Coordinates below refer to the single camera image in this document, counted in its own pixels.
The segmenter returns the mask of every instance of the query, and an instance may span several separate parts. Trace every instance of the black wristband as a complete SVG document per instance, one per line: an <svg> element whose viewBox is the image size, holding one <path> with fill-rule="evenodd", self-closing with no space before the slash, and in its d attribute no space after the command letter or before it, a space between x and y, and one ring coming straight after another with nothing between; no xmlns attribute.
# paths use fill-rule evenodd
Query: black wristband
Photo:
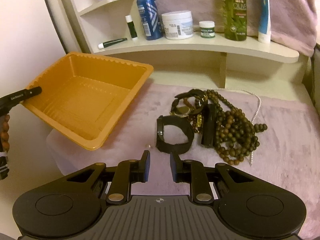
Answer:
<svg viewBox="0 0 320 240"><path fill-rule="evenodd" d="M179 127L183 133L188 137L188 142L186 143L177 143L170 144L164 141L164 126L165 125L174 125ZM183 154L186 153L191 145L193 138L195 137L194 131L191 124L185 118L181 118L175 115L159 116L157 119L157 138L156 138L156 147L160 152L165 153L176 153Z"/></svg>

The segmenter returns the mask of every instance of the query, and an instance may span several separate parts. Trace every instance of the white wall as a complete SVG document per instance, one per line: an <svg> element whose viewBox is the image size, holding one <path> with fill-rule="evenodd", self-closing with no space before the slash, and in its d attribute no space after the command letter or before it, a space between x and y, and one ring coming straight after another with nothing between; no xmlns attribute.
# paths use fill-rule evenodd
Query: white wall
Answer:
<svg viewBox="0 0 320 240"><path fill-rule="evenodd" d="M44 0L0 0L0 97L25 88L63 55ZM46 149L51 128L22 105L10 115L10 172L0 180L0 232L17 238L16 198L61 174Z"/></svg>

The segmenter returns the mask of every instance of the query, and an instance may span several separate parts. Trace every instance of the small green jar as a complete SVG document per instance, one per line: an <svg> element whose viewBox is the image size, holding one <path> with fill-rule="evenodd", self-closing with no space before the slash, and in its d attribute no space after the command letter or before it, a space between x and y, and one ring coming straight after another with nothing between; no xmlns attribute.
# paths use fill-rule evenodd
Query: small green jar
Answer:
<svg viewBox="0 0 320 240"><path fill-rule="evenodd" d="M214 22L213 21L201 21L199 22L201 37L203 38L214 38Z"/></svg>

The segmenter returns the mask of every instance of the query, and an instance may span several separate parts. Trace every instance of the barcode label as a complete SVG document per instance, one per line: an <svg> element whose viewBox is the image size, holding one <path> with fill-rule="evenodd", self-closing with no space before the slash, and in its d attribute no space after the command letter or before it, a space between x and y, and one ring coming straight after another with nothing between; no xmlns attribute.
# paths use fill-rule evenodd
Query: barcode label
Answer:
<svg viewBox="0 0 320 240"><path fill-rule="evenodd" d="M177 25L178 35L181 35L180 25Z"/></svg>
<svg viewBox="0 0 320 240"><path fill-rule="evenodd" d="M144 23L143 24L143 29L144 29L144 33L146 34L146 36L151 36L150 28L149 28L148 23Z"/></svg>

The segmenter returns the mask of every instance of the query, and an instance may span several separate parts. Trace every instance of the bottle cap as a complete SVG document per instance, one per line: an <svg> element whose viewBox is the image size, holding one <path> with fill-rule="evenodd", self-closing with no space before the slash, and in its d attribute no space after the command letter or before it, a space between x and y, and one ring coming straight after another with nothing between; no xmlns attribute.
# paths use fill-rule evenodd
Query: bottle cap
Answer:
<svg viewBox="0 0 320 240"><path fill-rule="evenodd" d="M131 15L127 15L127 16L125 17L125 20L126 20L128 23L132 22L132 17L131 17Z"/></svg>
<svg viewBox="0 0 320 240"><path fill-rule="evenodd" d="M201 21L199 22L199 26L202 28L214 28L213 21Z"/></svg>

